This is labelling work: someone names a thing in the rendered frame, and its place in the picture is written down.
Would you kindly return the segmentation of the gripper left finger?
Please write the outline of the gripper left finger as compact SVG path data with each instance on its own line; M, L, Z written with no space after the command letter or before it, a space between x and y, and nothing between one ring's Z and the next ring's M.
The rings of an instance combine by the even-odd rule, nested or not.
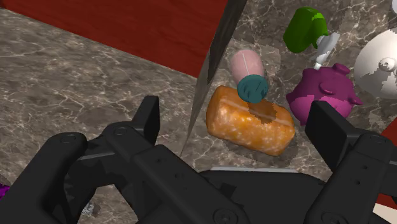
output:
M96 189L114 185L137 224L250 224L245 212L170 149L156 143L159 98L95 139L49 138L0 200L0 224L78 224Z

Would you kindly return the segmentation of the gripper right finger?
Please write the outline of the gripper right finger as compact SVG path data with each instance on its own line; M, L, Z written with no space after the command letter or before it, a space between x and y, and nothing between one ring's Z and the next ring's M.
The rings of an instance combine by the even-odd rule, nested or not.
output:
M305 224L390 224L373 209L380 193L397 199L397 147L326 101L312 102L305 133L332 171Z

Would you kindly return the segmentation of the magenta piggy bank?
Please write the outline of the magenta piggy bank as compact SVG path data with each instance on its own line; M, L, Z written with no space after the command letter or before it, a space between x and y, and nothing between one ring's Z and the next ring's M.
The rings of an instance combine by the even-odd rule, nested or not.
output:
M362 105L354 92L353 82L347 77L350 69L336 63L318 70L303 70L302 79L294 90L286 95L289 108L301 125L305 125L313 101L326 101L344 118L353 106Z

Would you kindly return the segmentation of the orange bread loaf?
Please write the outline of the orange bread loaf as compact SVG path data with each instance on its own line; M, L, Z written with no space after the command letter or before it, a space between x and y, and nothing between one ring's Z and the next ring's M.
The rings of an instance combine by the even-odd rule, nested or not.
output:
M262 100L243 101L232 87L218 86L206 111L210 135L267 155L279 156L295 135L289 111Z

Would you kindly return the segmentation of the white round dome object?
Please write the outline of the white round dome object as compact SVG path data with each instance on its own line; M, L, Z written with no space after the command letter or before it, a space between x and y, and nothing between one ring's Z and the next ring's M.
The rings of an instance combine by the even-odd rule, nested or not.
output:
M354 79L375 97L397 99L397 27L380 33L360 51Z

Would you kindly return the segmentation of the pink bottle with teal cap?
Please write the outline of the pink bottle with teal cap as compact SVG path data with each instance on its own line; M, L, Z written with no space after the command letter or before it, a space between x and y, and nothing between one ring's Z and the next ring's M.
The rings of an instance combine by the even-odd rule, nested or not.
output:
M245 49L230 59L230 72L237 84L239 97L246 102L259 103L268 93L268 81L260 56Z

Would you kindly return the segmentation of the green and white spray bottle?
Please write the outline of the green and white spray bottle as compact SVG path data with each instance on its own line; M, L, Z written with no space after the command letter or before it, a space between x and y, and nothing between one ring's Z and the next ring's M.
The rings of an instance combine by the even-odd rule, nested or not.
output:
M326 20L321 12L311 7L301 7L295 11L283 40L289 51L300 53L312 45L316 50L314 69L319 70L334 49L340 34L328 34Z

